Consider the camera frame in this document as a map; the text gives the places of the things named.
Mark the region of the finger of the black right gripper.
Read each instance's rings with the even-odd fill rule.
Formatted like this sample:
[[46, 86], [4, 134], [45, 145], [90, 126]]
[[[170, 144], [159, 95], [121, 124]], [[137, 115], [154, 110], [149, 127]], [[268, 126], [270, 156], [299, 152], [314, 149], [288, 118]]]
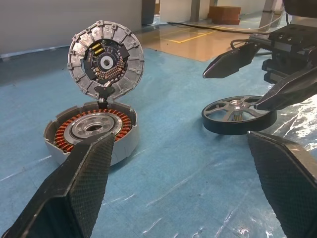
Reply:
[[255, 105], [263, 111], [278, 111], [317, 94], [317, 66], [305, 68], [277, 82]]
[[249, 65], [262, 44], [247, 43], [217, 56], [203, 72], [203, 78], [226, 78]]

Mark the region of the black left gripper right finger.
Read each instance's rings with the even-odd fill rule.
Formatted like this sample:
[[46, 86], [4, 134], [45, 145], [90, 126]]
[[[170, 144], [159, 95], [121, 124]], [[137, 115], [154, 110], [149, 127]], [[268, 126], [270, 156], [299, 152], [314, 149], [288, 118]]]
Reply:
[[317, 160], [288, 139], [249, 131], [262, 190], [287, 238], [317, 238]]

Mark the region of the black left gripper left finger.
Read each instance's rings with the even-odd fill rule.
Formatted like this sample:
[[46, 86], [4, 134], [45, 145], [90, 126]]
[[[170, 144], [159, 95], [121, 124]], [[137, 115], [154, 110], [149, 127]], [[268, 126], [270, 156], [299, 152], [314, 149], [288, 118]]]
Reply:
[[1, 238], [90, 238], [106, 191], [115, 136], [77, 143]]

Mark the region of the black spoked rotor wheel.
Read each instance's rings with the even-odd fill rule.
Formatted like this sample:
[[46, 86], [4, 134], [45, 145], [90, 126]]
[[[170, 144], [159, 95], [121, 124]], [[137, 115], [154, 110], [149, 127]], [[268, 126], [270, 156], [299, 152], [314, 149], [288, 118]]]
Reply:
[[244, 135], [248, 131], [261, 131], [277, 120], [276, 111], [259, 111], [254, 105], [260, 96], [235, 96], [212, 102], [201, 112], [203, 126], [221, 135]]

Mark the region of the motor stator with copper windings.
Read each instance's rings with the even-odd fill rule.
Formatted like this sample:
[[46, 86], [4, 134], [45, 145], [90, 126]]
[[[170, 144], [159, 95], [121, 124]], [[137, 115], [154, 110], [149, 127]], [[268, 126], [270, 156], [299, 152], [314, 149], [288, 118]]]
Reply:
[[136, 112], [128, 105], [112, 102], [106, 109], [97, 102], [74, 106], [56, 116], [44, 130], [44, 141], [52, 156], [62, 164], [74, 146], [90, 136], [112, 132], [115, 142], [111, 165], [129, 157], [139, 142]]

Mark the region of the silver motor cover circuit board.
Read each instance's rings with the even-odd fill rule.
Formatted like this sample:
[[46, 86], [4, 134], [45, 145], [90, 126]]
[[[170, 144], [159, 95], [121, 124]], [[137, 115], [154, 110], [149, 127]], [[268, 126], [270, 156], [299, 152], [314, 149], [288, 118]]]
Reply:
[[111, 99], [135, 89], [144, 72], [144, 52], [136, 35], [127, 27], [98, 20], [72, 38], [67, 69], [84, 95], [103, 97], [112, 87]]

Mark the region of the clear plastic tube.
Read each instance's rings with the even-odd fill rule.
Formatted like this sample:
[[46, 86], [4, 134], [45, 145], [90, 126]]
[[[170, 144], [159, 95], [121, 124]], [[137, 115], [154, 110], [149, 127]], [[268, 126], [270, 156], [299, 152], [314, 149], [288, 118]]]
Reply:
[[247, 14], [240, 14], [239, 24], [216, 24], [213, 23], [211, 19], [205, 21], [207, 26], [216, 26], [223, 28], [225, 30], [240, 30], [240, 31], [271, 31], [287, 24], [286, 22], [286, 12], [278, 11], [272, 17], [268, 17], [262, 20], [262, 12], [253, 12]]

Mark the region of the brown box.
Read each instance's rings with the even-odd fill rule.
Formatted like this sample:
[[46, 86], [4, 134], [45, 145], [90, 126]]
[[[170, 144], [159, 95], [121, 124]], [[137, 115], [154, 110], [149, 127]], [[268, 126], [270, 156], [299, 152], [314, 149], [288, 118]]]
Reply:
[[208, 18], [214, 24], [239, 25], [241, 7], [235, 6], [210, 6]]

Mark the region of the white partition panel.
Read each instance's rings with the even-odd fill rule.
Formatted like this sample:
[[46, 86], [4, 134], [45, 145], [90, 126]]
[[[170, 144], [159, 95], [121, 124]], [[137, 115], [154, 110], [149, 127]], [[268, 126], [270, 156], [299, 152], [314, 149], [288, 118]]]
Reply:
[[141, 28], [142, 0], [0, 0], [0, 55], [66, 46], [98, 20]]

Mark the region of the grey aluminium post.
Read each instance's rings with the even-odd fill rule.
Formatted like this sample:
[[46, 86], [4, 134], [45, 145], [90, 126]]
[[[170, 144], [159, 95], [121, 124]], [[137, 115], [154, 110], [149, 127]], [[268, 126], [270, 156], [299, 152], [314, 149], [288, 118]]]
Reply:
[[268, 31], [279, 26], [284, 13], [283, 0], [265, 0], [259, 30]]
[[191, 0], [190, 21], [207, 19], [211, 0]]

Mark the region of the dark post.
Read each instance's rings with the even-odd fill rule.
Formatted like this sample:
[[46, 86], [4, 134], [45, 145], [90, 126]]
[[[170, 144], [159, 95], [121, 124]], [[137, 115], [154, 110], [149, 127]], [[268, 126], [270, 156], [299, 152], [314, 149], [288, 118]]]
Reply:
[[141, 24], [142, 26], [153, 24], [154, 15], [160, 10], [160, 0], [142, 0]]

